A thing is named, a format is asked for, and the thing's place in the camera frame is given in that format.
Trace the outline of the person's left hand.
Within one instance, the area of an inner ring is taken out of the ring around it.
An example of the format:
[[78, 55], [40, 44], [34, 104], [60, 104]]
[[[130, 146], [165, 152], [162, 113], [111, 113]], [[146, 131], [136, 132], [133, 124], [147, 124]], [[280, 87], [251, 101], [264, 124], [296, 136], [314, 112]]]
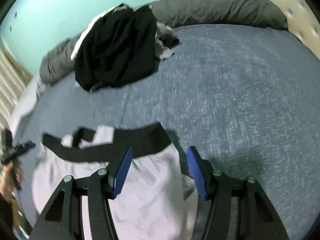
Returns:
[[12, 204], [15, 200], [13, 194], [14, 182], [12, 178], [11, 171], [14, 169], [14, 163], [11, 161], [2, 168], [1, 174], [1, 207]]

